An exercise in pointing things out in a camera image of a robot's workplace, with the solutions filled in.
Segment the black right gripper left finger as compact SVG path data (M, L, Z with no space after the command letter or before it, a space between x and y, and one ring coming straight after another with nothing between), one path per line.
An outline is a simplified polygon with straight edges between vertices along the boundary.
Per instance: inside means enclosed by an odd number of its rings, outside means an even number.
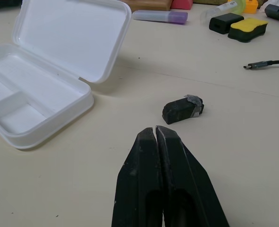
M138 133L118 174L111 225L160 227L163 191L158 144L152 128Z

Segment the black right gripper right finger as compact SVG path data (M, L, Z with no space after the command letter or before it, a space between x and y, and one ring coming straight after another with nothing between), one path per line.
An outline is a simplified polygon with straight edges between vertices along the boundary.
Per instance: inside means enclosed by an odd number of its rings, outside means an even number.
M178 134L157 126L156 136L162 170L165 226L229 226L206 170Z

